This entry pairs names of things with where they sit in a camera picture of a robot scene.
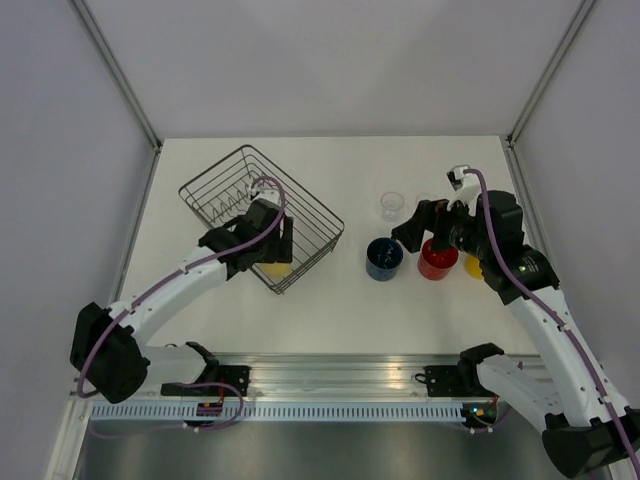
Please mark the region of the clear glass cup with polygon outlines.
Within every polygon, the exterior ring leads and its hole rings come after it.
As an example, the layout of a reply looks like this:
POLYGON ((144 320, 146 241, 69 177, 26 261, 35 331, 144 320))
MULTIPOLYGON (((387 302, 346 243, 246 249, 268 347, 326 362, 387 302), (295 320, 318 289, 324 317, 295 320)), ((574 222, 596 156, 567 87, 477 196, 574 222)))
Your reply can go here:
POLYGON ((418 206, 422 201, 436 201, 438 196, 431 192, 419 193, 415 198, 415 205, 418 206))
POLYGON ((404 197, 394 191, 385 192, 380 199, 381 218, 386 222, 396 222, 402 216, 404 197))

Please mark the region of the red mug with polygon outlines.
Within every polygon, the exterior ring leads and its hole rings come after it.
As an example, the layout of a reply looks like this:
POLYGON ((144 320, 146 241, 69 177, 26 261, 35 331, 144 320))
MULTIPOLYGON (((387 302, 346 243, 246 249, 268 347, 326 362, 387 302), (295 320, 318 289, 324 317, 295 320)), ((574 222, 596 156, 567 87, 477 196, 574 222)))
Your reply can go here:
POLYGON ((418 259, 418 271, 431 281, 443 280, 456 265, 459 253, 455 248, 446 250, 434 250, 433 240, 427 240, 421 248, 418 259))

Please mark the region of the blue mug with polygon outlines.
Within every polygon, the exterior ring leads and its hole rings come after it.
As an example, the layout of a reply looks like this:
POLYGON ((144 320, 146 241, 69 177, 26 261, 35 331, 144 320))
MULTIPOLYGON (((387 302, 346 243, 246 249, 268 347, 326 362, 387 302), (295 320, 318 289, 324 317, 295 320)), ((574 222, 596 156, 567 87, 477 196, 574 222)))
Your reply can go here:
POLYGON ((396 276, 403 259, 402 247, 396 240, 380 237, 367 246, 365 269, 368 276, 375 281, 390 281, 396 276))

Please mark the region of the pale yellow mug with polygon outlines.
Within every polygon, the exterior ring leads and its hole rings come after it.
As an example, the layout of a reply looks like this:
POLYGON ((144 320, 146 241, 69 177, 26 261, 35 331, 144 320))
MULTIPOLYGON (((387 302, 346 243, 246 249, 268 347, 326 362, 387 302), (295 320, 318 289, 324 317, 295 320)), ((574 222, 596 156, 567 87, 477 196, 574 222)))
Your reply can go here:
POLYGON ((270 277, 286 277, 291 272, 291 264, 290 263, 264 263, 262 265, 264 273, 270 277))

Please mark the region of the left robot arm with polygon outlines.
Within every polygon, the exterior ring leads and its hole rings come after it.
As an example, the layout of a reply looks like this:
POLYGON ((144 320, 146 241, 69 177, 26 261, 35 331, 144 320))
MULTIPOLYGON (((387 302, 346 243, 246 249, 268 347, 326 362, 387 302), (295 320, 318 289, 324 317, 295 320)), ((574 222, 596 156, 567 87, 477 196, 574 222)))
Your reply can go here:
POLYGON ((145 291, 108 307, 83 307, 70 353, 79 373, 77 395, 117 404, 149 385, 212 393, 219 370, 213 353, 195 341, 179 347, 148 342, 177 313, 236 274, 256 264, 291 262, 292 232, 284 200, 259 195, 244 214, 209 230, 176 270, 145 291))

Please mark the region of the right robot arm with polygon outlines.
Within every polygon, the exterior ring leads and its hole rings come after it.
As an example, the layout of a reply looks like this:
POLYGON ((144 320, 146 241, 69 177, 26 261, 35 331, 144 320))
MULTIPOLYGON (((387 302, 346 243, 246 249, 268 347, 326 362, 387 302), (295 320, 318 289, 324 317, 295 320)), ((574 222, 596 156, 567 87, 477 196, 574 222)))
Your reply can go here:
POLYGON ((513 194, 491 190, 471 213, 461 201, 423 200, 391 236, 409 252, 431 233, 437 250, 477 258, 485 283, 535 345, 552 386, 520 370, 493 344, 462 353, 459 388, 497 394, 541 435, 568 478, 622 460, 639 467, 639 412, 610 383, 573 320, 547 258, 524 242, 523 212, 513 194))

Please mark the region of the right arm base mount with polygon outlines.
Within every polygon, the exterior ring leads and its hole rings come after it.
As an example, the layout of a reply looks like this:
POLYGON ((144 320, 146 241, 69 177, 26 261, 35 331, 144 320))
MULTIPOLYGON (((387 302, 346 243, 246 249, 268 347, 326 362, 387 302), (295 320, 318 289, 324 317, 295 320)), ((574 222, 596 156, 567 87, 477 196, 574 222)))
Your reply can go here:
POLYGON ((467 385, 456 366, 424 366, 414 379, 426 388, 429 398, 474 398, 486 397, 479 388, 467 385))

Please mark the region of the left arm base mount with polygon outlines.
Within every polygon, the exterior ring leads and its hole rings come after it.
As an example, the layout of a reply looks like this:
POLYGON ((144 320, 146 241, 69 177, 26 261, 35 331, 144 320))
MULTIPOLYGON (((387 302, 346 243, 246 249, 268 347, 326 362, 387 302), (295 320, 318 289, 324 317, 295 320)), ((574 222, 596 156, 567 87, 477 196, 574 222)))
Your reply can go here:
POLYGON ((189 387, 179 386, 176 382, 163 384, 160 389, 162 396, 222 397, 226 392, 224 387, 204 386, 204 383, 212 382, 230 385, 237 389, 242 397, 247 395, 251 370, 249 366, 221 364, 213 353, 194 341, 188 341, 186 346, 201 357, 204 361, 204 368, 200 375, 189 383, 189 387))

